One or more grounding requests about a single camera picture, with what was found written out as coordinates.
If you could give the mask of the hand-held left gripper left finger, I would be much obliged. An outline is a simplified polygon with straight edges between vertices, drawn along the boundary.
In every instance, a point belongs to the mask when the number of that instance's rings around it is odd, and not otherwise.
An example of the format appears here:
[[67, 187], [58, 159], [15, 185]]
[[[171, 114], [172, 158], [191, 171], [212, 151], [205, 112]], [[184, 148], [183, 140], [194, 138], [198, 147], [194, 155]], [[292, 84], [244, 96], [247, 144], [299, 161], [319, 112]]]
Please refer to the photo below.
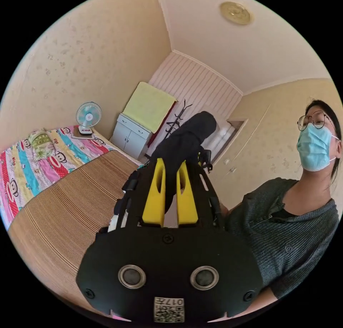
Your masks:
[[165, 215], [166, 174], [162, 158], [155, 164], [145, 208], [142, 215], [144, 224], [163, 224]]

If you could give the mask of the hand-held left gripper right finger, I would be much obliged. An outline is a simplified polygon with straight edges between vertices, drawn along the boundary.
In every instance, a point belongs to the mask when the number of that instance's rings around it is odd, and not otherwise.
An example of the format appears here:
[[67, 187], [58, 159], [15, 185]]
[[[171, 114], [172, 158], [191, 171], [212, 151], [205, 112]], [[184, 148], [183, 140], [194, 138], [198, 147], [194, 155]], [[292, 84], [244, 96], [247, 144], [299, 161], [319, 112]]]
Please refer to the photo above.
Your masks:
[[176, 199], [178, 225], [195, 225], [198, 214], [185, 161], [177, 171]]

